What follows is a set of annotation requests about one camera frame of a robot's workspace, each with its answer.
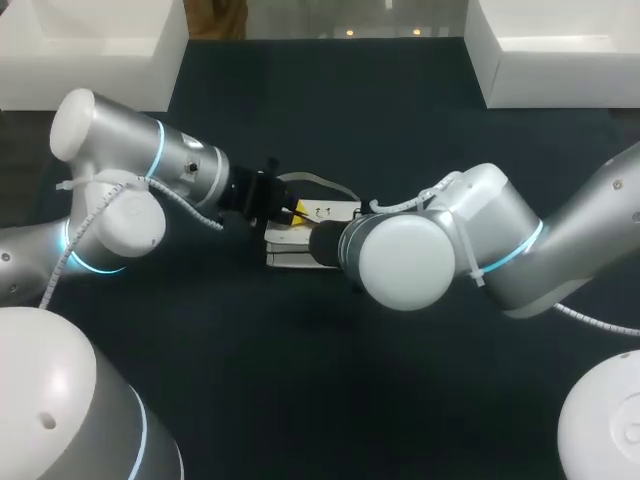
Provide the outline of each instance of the white box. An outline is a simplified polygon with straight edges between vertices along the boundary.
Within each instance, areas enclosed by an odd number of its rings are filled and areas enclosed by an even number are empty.
[[[640,0],[471,0],[489,108],[640,107]]]
[[[13,0],[0,16],[0,109],[56,110],[86,87],[166,111],[188,39],[182,0]]]

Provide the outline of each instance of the white cable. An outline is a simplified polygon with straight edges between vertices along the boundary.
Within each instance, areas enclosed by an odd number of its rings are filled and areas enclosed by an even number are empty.
[[[142,179],[145,182],[147,182],[150,187],[153,187],[156,190],[159,190],[162,193],[164,193],[167,197],[169,197],[171,200],[173,200],[174,202],[179,204],[182,208],[184,208],[187,212],[189,212],[189,214],[193,218],[198,220],[203,225],[205,225],[205,226],[207,226],[209,228],[213,228],[214,230],[218,230],[218,231],[224,229],[224,227],[221,224],[219,224],[218,222],[216,222],[214,220],[211,220],[211,219],[205,217],[204,215],[202,215],[195,208],[193,208],[184,198],[182,198],[177,193],[171,191],[171,189],[169,189],[169,187],[167,187],[163,183],[160,183],[157,180],[154,180],[152,178],[140,177],[140,179]]]
[[[584,322],[592,327],[601,328],[602,330],[606,330],[611,333],[617,333],[619,335],[626,335],[629,337],[640,337],[640,330],[636,330],[635,328],[627,328],[627,327],[619,327],[617,325],[611,325],[610,323],[601,322],[593,317],[589,317],[587,315],[583,315],[580,312],[576,312],[569,307],[565,307],[560,303],[556,303],[553,308],[558,310],[561,313],[564,313],[566,316],[578,320],[580,322]]]
[[[434,189],[443,191],[449,185],[451,185],[453,181],[460,175],[462,175],[461,172],[451,172],[449,175],[440,180],[436,185],[421,191],[417,197],[412,198],[411,200],[407,200],[406,202],[398,203],[397,205],[381,207],[378,204],[378,200],[371,200],[369,206],[371,207],[371,211],[374,213],[400,213],[411,208],[416,208],[418,205],[423,204],[434,196]]]
[[[62,271],[64,270],[64,267],[67,264],[69,257],[73,253],[76,245],[78,245],[96,217],[100,215],[100,213],[102,213],[104,209],[107,208],[111,204],[111,202],[113,202],[118,197],[118,195],[120,195],[124,191],[124,187],[125,186],[122,183],[118,183],[116,186],[114,186],[113,189],[102,199],[96,209],[89,215],[87,215],[87,217],[80,224],[80,227],[78,228],[78,231],[74,235],[73,239],[69,241],[69,244],[64,249],[63,254],[58,259],[58,263],[53,269],[51,278],[49,278],[49,284],[47,285],[47,289],[42,296],[42,301],[40,302],[40,306],[38,308],[41,308],[43,310],[47,309],[47,307],[49,306],[49,302],[51,301],[51,297],[53,296],[53,292],[56,289],[58,281],[60,280],[60,277],[62,275]]]

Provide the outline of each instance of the screw hole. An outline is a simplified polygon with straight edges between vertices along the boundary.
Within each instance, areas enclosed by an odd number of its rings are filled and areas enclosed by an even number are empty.
[[[42,426],[47,430],[53,430],[58,426],[56,419],[53,418],[50,413],[42,412],[40,415],[38,415],[38,419],[40,420]]]

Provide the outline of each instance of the black table surface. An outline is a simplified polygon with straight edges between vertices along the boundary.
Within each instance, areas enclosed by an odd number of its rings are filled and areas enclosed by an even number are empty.
[[[232,162],[275,156],[382,203],[492,162],[542,218],[630,142],[607,110],[487,111],[462,39],[190,43],[158,117]],[[68,212],[68,175],[52,164],[33,222]],[[153,254],[61,285],[51,308],[161,418],[189,480],[562,479],[564,399],[640,345],[553,312],[509,319],[468,279],[392,312],[337,272],[257,265],[240,220],[217,234],[167,212]],[[638,266],[567,303],[640,327]]]

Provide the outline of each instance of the robotic arm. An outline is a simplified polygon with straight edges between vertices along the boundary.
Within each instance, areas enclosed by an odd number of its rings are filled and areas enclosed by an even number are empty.
[[[471,275],[507,315],[531,317],[638,250],[639,184],[640,144],[543,221],[501,170],[479,165],[404,204],[374,201],[350,224],[321,224],[311,251],[393,309],[427,307]],[[338,240],[327,261],[329,238]]]
[[[71,214],[46,225],[0,231],[3,305],[44,291],[75,232],[118,183],[127,188],[83,234],[65,276],[115,274],[160,243],[165,217],[148,185],[191,205],[194,216],[220,209],[238,211],[248,220],[289,223],[291,214],[283,209],[297,205],[286,184],[269,172],[232,165],[219,148],[86,89],[62,102],[51,129],[51,150],[71,167],[73,180],[59,186],[73,190]]]

